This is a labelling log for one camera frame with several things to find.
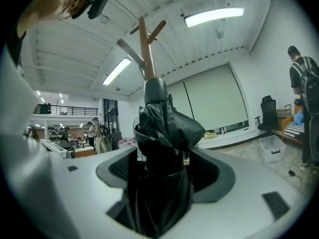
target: floor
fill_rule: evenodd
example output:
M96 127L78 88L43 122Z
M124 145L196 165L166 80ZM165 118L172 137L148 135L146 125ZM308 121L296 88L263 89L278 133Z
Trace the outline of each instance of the floor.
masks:
M292 142L290 143L289 141L285 141L284 143L286 145L286 149L283 160L277 163L267 164L267 166L269 167L269 169L273 170L275 173L285 179L289 184L299 190L305 197L309 197L312 195L313 190L318 185L319 175L312 175L311 163L309 167L307 167L306 171L300 171L299 167L301 164L301 157L303 152L301 145L297 145ZM220 149L219 151L225 154L247 158L255 162L263 163L258 139L237 146ZM296 176L289 176L289 169L293 170L296 175L302 178L302 180Z

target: black chair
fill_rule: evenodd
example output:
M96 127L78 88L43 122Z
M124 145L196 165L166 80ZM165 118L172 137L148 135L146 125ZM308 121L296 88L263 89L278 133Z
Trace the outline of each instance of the black chair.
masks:
M262 99L260 106L263 111L263 123L260 124L260 116L255 118L258 120L258 129L271 134L271 130L278 127L276 100L273 100L271 96L266 96Z

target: fluorescent light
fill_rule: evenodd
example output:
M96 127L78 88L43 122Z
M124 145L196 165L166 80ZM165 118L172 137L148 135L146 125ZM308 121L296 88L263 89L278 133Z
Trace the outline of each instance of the fluorescent light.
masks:
M242 7L216 9L188 16L185 18L185 22L188 27L191 27L210 20L242 16L243 14L244 8Z
M130 63L131 60L127 58L123 59L106 78L106 80L103 82L103 85L109 85L115 79L115 77L117 77Z

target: black cloth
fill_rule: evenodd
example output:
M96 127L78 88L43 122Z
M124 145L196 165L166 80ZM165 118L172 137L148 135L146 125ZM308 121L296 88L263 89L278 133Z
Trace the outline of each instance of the black cloth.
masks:
M317 71L317 74L319 75L318 65L311 57L308 57L308 58L310 60L311 66L314 67L314 69ZM300 64L301 68L299 66L297 66L295 63L291 66L291 68L290 68L291 87L292 88L300 88L301 87L300 76L306 68L305 57L300 57L300 58L296 59L295 62Z
M94 137L89 137L89 144L94 148L95 151L95 146L94 146Z
M303 163L307 163L311 157L310 150L310 119L311 116L307 110L306 106L303 106L304 113L304 123L305 123L305 134L304 134L304 142L303 142Z
M20 62L20 56L21 56L21 49L22 49L22 42L25 38L26 32L22 36L22 38L19 38L17 35L17 23L13 26L11 32L9 33L6 45L8 47L8 50L12 56L12 59L17 66Z

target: black backpack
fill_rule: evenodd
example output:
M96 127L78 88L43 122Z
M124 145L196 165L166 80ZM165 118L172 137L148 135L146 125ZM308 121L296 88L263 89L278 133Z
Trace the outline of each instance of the black backpack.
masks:
M301 95L312 117L319 116L319 68L310 57L303 57L304 64L293 63L300 73Z

